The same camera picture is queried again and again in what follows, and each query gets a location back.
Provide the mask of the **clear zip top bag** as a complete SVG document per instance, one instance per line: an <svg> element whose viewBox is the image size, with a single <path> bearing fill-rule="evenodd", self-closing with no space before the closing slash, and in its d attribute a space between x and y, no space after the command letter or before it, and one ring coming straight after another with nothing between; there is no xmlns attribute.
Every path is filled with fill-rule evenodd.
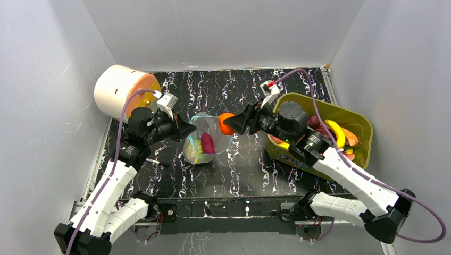
<svg viewBox="0 0 451 255"><path fill-rule="evenodd" d="M193 165L206 164L226 152L235 133L224 124L227 116L229 114L212 116L198 113L190 119L189 123L196 127L196 131L184 140L182 155L186 162Z"/></svg>

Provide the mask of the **purple toy sweet potato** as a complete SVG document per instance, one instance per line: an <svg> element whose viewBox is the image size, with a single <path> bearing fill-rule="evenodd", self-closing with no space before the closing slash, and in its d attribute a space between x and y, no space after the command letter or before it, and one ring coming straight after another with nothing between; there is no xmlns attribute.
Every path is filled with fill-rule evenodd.
<svg viewBox="0 0 451 255"><path fill-rule="evenodd" d="M205 154L215 153L213 138L207 132L204 132L201 136L201 146Z"/></svg>

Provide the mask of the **orange toy fruit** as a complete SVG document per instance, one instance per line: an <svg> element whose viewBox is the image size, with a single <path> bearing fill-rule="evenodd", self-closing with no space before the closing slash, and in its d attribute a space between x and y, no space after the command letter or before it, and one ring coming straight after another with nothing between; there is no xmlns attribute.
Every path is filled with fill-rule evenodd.
<svg viewBox="0 0 451 255"><path fill-rule="evenodd" d="M230 126L225 124L225 120L230 117L233 117L233 116L234 116L234 113L229 113L229 112L219 115L218 124L219 124L219 128L220 128L220 131L222 132L222 134L233 135L235 133L233 128L231 128Z"/></svg>

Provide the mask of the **green toy cabbage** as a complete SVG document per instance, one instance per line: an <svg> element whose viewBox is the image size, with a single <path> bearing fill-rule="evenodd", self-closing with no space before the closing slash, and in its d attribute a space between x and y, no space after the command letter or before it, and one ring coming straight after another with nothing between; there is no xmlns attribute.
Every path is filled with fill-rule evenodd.
<svg viewBox="0 0 451 255"><path fill-rule="evenodd" d="M200 140L193 140L191 142L187 139L184 142L182 154L185 161L193 165L208 163L208 158L204 155L205 153Z"/></svg>

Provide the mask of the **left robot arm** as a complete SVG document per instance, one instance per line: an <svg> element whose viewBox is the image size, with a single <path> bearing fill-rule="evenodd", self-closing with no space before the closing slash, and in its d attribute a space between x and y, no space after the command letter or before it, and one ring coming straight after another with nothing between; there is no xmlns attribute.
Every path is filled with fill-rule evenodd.
<svg viewBox="0 0 451 255"><path fill-rule="evenodd" d="M54 231L63 254L109 254L113 243L136 222L176 219L176 205L160 204L156 196L143 191L123 205L119 199L148 158L151 145L166 138L181 141L196 127L171 110L154 112L148 107L135 108L129 117L121 110L116 119L127 127L118 128L116 147L100 182L69 222L58 224Z"/></svg>

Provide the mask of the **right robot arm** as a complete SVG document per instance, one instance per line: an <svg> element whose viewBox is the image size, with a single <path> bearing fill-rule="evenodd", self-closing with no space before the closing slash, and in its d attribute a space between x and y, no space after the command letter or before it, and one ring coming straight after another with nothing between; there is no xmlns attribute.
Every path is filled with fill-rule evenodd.
<svg viewBox="0 0 451 255"><path fill-rule="evenodd" d="M261 102L248 105L231 116L223 115L220 127L237 134L264 131L289 144L288 151L309 167L324 173L343 186L355 199L308 191L291 207L278 211L283 220L313 220L320 216L345 220L362 226L380 242L392 244L407 219L412 202L403 195L374 184L370 177L338 152L327 137L308 126L309 114L299 103L286 101L276 113Z"/></svg>

